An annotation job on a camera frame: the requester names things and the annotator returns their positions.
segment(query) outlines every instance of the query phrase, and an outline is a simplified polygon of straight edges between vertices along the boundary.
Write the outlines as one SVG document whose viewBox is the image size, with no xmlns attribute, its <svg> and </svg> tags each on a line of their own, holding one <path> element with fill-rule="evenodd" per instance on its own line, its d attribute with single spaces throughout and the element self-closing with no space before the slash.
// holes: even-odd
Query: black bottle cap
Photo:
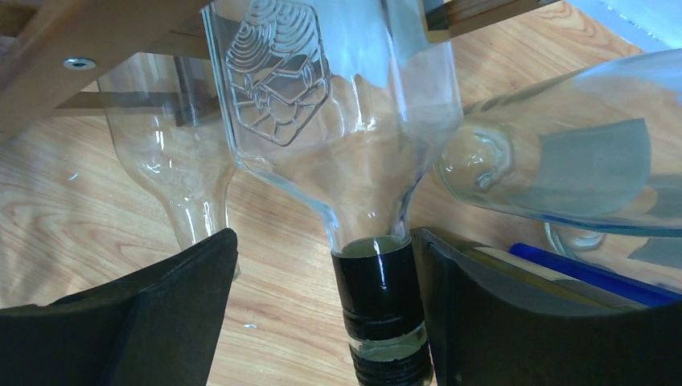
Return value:
<svg viewBox="0 0 682 386">
<path fill-rule="evenodd" d="M 390 362 L 371 361 L 354 350 L 351 357 L 355 375 L 363 386 L 423 386 L 425 380 L 433 377 L 428 342 L 414 354 Z"/>
<path fill-rule="evenodd" d="M 359 340 L 406 335 L 424 322 L 412 244 L 369 257 L 332 255 L 346 331 Z"/>
</svg>

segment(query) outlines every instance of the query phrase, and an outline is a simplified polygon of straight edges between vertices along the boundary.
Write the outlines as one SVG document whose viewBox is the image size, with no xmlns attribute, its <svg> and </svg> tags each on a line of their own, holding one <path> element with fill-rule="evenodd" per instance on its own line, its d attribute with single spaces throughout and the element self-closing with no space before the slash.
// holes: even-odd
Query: bottle neck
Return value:
<svg viewBox="0 0 682 386">
<path fill-rule="evenodd" d="M 172 199 L 166 205 L 166 213 L 181 250 L 228 226 L 224 201 L 197 197 Z"/>
<path fill-rule="evenodd" d="M 332 260 L 360 384 L 430 384 L 433 367 L 410 239 L 356 240 L 332 253 Z"/>
</svg>

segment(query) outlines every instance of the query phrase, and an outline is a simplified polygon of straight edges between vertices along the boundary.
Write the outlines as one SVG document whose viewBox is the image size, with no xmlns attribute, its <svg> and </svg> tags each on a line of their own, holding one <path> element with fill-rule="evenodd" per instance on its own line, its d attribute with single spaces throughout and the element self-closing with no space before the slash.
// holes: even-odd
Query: wooden frame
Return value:
<svg viewBox="0 0 682 386">
<path fill-rule="evenodd" d="M 208 59 L 199 11 L 210 1 L 0 0 L 0 36 L 15 38 L 0 57 L 0 142 L 41 117 L 101 114 L 106 98 L 80 90 L 137 52 Z M 555 1 L 450 0 L 425 21 L 447 39 Z M 97 66 L 67 70 L 69 57 Z"/>
</svg>

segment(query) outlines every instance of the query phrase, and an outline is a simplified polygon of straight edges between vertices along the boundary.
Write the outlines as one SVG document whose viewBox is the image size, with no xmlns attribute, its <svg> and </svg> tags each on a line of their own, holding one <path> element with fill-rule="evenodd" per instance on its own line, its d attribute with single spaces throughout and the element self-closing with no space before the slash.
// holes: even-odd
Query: embossed logo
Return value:
<svg viewBox="0 0 682 386">
<path fill-rule="evenodd" d="M 235 118 L 279 146 L 294 141 L 329 95 L 329 67 L 311 6 L 252 0 L 226 60 Z"/>
</svg>

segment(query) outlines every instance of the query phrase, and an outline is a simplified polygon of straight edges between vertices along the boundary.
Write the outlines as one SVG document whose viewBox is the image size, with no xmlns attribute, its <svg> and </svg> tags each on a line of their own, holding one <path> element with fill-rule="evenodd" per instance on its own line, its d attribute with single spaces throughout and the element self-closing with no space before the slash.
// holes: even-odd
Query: wooden floor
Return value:
<svg viewBox="0 0 682 386">
<path fill-rule="evenodd" d="M 565 2 L 453 44 L 465 103 L 639 53 Z M 125 174 L 101 117 L 47 119 L 8 143 L 0 190 L 0 306 L 47 303 L 178 252 L 164 211 Z M 232 286 L 209 384 L 354 384 L 318 217 L 241 172 L 229 203 L 243 274 Z M 413 226 L 442 226 L 498 247 L 545 245 L 539 223 L 457 203 L 432 176 L 410 215 Z"/>
</svg>

